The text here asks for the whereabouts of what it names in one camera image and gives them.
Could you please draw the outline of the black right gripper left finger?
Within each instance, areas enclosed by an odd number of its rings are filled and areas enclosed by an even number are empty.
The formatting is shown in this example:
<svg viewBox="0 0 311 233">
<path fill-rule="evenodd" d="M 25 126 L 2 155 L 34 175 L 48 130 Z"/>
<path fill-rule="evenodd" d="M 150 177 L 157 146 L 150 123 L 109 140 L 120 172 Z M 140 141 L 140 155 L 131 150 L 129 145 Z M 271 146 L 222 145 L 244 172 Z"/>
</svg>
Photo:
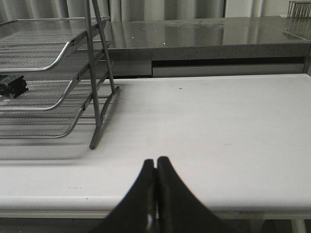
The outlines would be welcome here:
<svg viewBox="0 0 311 233">
<path fill-rule="evenodd" d="M 147 159 L 125 197 L 92 233 L 156 232 L 156 169 Z"/>
</svg>

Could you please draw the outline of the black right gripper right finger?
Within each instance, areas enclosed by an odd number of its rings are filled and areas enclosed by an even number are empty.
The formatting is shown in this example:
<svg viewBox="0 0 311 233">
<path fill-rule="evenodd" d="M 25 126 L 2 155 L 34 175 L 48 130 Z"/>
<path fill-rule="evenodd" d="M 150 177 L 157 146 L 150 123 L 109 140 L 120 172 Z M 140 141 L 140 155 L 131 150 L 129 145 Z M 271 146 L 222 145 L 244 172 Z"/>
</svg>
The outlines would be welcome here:
<svg viewBox="0 0 311 233">
<path fill-rule="evenodd" d="M 157 198 L 162 233 L 232 233 L 187 188 L 168 157 L 157 160 Z"/>
</svg>

